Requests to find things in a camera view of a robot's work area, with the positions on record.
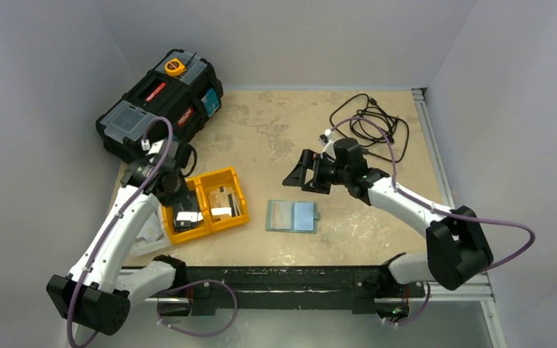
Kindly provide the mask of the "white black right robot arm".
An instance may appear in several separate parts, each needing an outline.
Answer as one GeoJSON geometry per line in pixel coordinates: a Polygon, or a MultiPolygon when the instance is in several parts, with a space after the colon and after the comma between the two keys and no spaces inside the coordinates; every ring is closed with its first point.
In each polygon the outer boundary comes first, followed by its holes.
{"type": "Polygon", "coordinates": [[[353,198],[388,212],[425,239],[424,253],[399,254],[381,265],[378,285],[385,294],[395,295],[417,281],[433,281],[453,291],[493,264],[492,250],[472,209],[436,206],[402,188],[393,175],[368,165],[353,138],[331,142],[326,149],[329,154],[303,150],[283,186],[317,194],[344,186],[353,198]]]}

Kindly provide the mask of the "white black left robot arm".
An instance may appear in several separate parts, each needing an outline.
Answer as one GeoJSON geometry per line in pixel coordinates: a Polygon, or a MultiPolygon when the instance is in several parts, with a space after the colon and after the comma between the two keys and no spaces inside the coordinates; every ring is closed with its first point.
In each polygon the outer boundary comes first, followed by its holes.
{"type": "Polygon", "coordinates": [[[46,290],[57,312],[73,326],[111,336],[130,310],[164,291],[177,297],[187,287],[186,265],[167,255],[155,257],[135,273],[120,270],[148,219],[161,206],[187,200],[192,192],[182,170],[197,152],[187,143],[165,139],[144,145],[144,156],[126,167],[114,204],[88,249],[67,275],[53,275],[46,290]]]}

